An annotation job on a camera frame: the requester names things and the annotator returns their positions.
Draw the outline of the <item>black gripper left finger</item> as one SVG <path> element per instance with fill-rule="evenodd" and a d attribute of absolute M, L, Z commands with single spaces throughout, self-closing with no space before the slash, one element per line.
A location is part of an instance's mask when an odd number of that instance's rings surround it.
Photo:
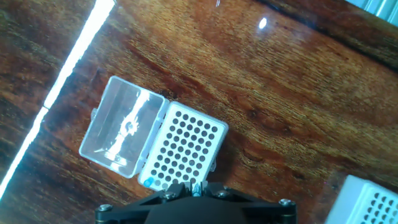
<path fill-rule="evenodd" d="M 189 195 L 189 182 L 172 184 L 166 190 L 158 191 L 146 198 L 122 207 L 115 207 L 110 204 L 100 205 L 95 210 L 95 218 L 146 218 L 152 209 Z"/>

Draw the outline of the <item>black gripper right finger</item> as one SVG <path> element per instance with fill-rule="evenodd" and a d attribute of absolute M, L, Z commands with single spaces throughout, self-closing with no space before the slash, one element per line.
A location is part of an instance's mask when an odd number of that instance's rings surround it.
<path fill-rule="evenodd" d="M 280 204 L 225 187 L 220 182 L 207 182 L 202 187 L 202 195 L 229 202 L 247 215 L 296 215 L 297 206 L 293 202 Z"/>

